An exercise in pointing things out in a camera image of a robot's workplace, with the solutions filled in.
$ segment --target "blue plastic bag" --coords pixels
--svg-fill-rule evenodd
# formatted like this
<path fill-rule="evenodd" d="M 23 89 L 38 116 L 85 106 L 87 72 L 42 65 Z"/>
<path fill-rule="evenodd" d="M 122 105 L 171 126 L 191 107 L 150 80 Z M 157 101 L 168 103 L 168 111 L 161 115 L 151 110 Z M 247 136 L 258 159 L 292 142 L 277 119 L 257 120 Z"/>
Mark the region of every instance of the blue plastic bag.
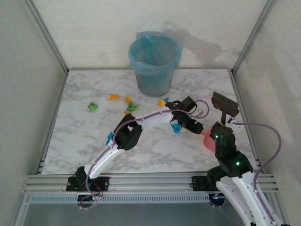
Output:
<path fill-rule="evenodd" d="M 147 96 L 160 97 L 170 88 L 174 68 L 180 62 L 181 49 L 162 33 L 145 33 L 133 42 L 128 57 L 135 70 L 139 90 Z"/>

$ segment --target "brush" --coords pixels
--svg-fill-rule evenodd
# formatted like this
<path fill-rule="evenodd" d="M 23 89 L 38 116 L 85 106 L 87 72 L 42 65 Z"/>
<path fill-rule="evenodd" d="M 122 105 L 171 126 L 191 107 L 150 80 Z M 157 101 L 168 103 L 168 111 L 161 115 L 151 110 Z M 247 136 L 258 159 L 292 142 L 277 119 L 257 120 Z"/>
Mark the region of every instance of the brush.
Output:
<path fill-rule="evenodd" d="M 224 95 L 213 92 L 213 96 L 211 98 L 213 107 L 220 110 L 222 112 L 221 123 L 226 125 L 226 115 L 230 115 L 231 117 L 235 117 L 239 113 L 238 103 L 225 97 Z"/>

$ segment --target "pink object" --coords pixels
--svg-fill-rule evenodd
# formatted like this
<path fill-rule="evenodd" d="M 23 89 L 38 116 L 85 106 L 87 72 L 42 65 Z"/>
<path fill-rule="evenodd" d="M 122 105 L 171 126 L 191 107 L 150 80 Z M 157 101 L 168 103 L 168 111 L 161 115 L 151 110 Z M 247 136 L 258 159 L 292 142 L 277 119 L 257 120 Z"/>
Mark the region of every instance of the pink object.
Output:
<path fill-rule="evenodd" d="M 211 133 L 211 127 L 207 129 L 207 131 L 202 131 L 201 135 L 204 137 L 203 145 L 205 148 L 207 148 L 209 151 L 215 153 L 215 141 L 209 137 Z"/>

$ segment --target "white wall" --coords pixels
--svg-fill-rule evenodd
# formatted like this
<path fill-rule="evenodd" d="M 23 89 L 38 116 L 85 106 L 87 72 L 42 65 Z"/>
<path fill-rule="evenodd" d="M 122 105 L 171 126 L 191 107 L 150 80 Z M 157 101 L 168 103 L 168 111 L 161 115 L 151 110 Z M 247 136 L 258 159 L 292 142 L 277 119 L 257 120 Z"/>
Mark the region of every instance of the white wall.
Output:
<path fill-rule="evenodd" d="M 231 68 L 266 0 L 34 0 L 69 68 L 129 67 L 136 33 L 184 46 L 180 67 Z"/>
<path fill-rule="evenodd" d="M 281 134 L 281 153 L 269 170 L 293 226 L 301 225 L 300 12 L 300 0 L 278 1 L 237 74 L 250 121 L 272 125 Z M 266 161 L 277 148 L 277 137 L 267 129 L 253 130 Z"/>
<path fill-rule="evenodd" d="M 39 163 L 64 74 L 21 1 L 0 0 L 0 225 Z"/>

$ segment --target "marble surface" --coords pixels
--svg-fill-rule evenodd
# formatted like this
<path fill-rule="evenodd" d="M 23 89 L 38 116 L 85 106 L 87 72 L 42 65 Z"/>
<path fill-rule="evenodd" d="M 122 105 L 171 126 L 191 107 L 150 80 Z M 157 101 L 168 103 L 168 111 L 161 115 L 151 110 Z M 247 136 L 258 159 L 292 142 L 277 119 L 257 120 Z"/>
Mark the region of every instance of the marble surface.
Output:
<path fill-rule="evenodd" d="M 236 100 L 226 69 L 178 69 L 174 72 L 169 92 L 162 97 L 170 101 L 187 96 L 203 99 L 210 106 L 210 114 L 199 120 L 204 130 L 220 120 L 221 112 L 211 103 L 213 91 Z M 112 93 L 121 98 L 108 101 Z M 105 147 L 107 136 L 124 117 L 125 95 L 132 98 L 139 110 L 134 116 L 157 110 L 161 98 L 142 95 L 132 70 L 71 71 L 67 79 L 55 127 L 48 148 L 42 174 L 72 174 L 77 167 L 93 160 Z M 94 112 L 87 108 L 98 104 Z M 206 112 L 202 103 L 198 109 Z M 175 134 L 170 124 L 144 131 L 135 148 L 119 155 L 104 173 L 183 172 L 204 171 L 218 165 L 214 154 L 203 147 L 203 136 L 185 129 Z M 237 136 L 238 150 L 255 166 L 254 156 L 243 130 Z"/>

